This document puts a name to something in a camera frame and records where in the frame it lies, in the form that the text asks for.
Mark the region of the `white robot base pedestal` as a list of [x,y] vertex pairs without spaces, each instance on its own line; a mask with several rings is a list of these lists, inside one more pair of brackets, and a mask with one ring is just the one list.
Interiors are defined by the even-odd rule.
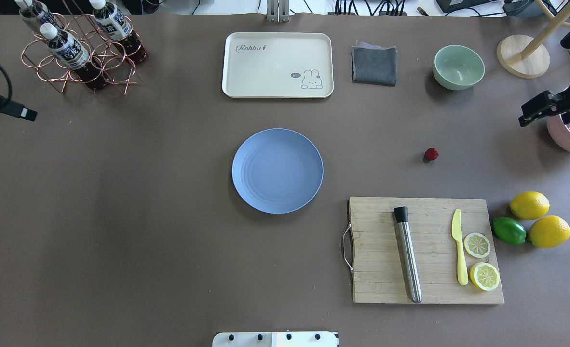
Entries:
[[338,347],[338,332],[327,330],[220,332],[213,347]]

